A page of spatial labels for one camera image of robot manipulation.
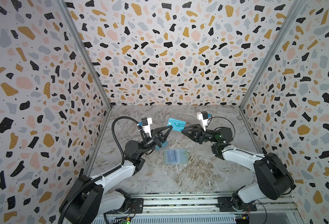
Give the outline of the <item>light blue credit card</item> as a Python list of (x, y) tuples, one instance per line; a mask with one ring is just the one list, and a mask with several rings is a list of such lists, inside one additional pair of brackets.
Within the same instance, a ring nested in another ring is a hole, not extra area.
[(165, 141), (164, 143), (161, 144), (161, 147), (159, 148), (160, 149), (164, 149), (164, 148), (167, 148), (169, 147), (169, 142), (168, 141)]

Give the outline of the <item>teal VIP credit card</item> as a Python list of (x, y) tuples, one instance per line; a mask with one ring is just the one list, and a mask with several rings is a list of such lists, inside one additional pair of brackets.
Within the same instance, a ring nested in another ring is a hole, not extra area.
[(182, 132), (186, 126), (186, 122), (178, 119), (169, 118), (167, 126), (172, 126), (173, 131)]

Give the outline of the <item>green card holder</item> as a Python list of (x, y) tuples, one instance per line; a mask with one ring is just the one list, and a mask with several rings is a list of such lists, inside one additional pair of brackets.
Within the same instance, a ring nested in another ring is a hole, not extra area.
[(188, 164), (189, 153), (186, 149), (166, 149), (164, 151), (165, 164)]

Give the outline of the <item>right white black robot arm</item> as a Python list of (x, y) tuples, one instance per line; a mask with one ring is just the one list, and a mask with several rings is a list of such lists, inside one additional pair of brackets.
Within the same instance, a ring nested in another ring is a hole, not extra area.
[(293, 178), (276, 154), (255, 154), (233, 146), (234, 134), (228, 127), (205, 130), (200, 125), (191, 125), (181, 133), (199, 144), (212, 142), (211, 150), (215, 157), (235, 162), (256, 174), (255, 183), (241, 187), (232, 194), (231, 204), (236, 210), (242, 210), (259, 199), (276, 200), (294, 188)]

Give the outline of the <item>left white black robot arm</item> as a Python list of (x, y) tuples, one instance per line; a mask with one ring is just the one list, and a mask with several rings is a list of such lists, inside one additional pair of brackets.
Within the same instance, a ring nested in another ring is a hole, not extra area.
[(127, 142), (122, 164), (93, 177), (80, 176), (60, 206), (58, 223), (68, 220), (72, 224), (90, 224), (98, 214), (113, 210), (126, 212), (131, 196), (122, 189), (111, 193), (109, 190), (138, 173), (145, 163), (142, 156), (161, 147), (172, 129), (172, 126), (156, 128), (146, 140)]

